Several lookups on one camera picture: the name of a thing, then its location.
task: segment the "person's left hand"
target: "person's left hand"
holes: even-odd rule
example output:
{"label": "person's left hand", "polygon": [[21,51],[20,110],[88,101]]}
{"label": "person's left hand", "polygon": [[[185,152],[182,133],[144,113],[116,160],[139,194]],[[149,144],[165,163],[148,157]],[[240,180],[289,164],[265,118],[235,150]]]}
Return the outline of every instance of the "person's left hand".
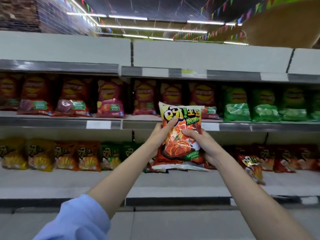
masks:
{"label": "person's left hand", "polygon": [[149,136],[146,144],[151,147],[153,153],[152,157],[155,157],[158,152],[158,148],[165,141],[168,133],[174,127],[174,125],[178,122],[178,117],[172,118],[165,127],[162,128],[162,123],[157,123],[153,132]]}

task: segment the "yellow snack bag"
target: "yellow snack bag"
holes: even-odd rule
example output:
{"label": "yellow snack bag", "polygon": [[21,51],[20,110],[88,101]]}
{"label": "yellow snack bag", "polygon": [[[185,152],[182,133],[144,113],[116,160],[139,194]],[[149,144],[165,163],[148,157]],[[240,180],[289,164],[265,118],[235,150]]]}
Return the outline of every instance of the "yellow snack bag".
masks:
{"label": "yellow snack bag", "polygon": [[7,138],[0,140],[0,160],[6,169],[28,169],[28,162],[24,154],[24,138]]}
{"label": "yellow snack bag", "polygon": [[29,141],[28,163],[31,169],[52,172],[54,169],[54,141],[31,139]]}

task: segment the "red chip bag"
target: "red chip bag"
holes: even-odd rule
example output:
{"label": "red chip bag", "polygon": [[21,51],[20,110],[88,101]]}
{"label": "red chip bag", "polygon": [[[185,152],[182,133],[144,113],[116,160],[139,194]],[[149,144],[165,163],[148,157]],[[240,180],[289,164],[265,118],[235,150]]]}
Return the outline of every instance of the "red chip bag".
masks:
{"label": "red chip bag", "polygon": [[55,117],[91,117],[88,107],[91,78],[65,78]]}
{"label": "red chip bag", "polygon": [[204,106],[203,119],[219,119],[216,102],[214,101],[214,86],[210,84],[189,83],[190,105]]}
{"label": "red chip bag", "polygon": [[22,74],[0,74],[0,110],[17,110],[22,83]]}
{"label": "red chip bag", "polygon": [[155,111],[156,81],[147,80],[134,82],[134,111],[133,115],[156,115]]}
{"label": "red chip bag", "polygon": [[98,118],[125,118],[122,97],[123,81],[120,78],[98,81]]}
{"label": "red chip bag", "polygon": [[28,75],[23,84],[19,115],[52,115],[50,80],[42,75]]}

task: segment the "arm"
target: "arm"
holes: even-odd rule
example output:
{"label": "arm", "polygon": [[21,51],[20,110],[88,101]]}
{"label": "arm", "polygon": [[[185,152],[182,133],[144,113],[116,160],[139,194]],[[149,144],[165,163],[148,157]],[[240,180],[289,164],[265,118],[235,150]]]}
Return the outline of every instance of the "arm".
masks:
{"label": "arm", "polygon": [[193,137],[206,151],[206,159],[218,169],[256,239],[314,239],[205,130],[202,135],[194,130],[183,133]]}

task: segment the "fluorescent light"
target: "fluorescent light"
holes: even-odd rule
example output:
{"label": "fluorescent light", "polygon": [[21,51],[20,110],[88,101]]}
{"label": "fluorescent light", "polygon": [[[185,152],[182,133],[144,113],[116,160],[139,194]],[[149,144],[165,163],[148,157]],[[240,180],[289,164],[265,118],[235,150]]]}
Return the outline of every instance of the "fluorescent light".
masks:
{"label": "fluorescent light", "polygon": [[192,21],[192,20],[188,20],[187,23],[224,25],[224,22],[217,22],[217,21],[209,22],[209,21]]}
{"label": "fluorescent light", "polygon": [[246,43],[229,42],[229,41],[224,41],[223,43],[224,43],[224,44],[240,44],[240,45],[249,45],[249,44],[246,44]]}
{"label": "fluorescent light", "polygon": [[142,36],[142,35],[131,35],[131,34],[123,34],[124,37],[133,37],[133,38],[145,38],[147,39],[148,36]]}
{"label": "fluorescent light", "polygon": [[107,17],[104,14],[94,14],[94,13],[67,12],[66,14],[67,15],[75,15],[75,16],[91,16],[91,17],[102,17],[102,18]]}
{"label": "fluorescent light", "polygon": [[170,40],[170,41],[174,41],[174,39],[161,38],[161,37],[149,37],[149,39],[154,39],[154,40]]}
{"label": "fluorescent light", "polygon": [[133,20],[145,20],[148,19],[146,17],[132,17],[132,16],[119,16],[119,15],[109,15],[110,18],[114,19],[133,19]]}
{"label": "fluorescent light", "polygon": [[207,31],[204,30],[187,30],[187,29],[171,29],[171,28],[149,28],[149,27],[136,27],[136,26],[117,26],[117,25],[101,25],[98,24],[98,27],[103,28],[123,28],[123,29],[138,29],[138,30],[151,30],[151,31],[164,31],[164,32],[182,32],[182,33],[198,33],[206,34]]}

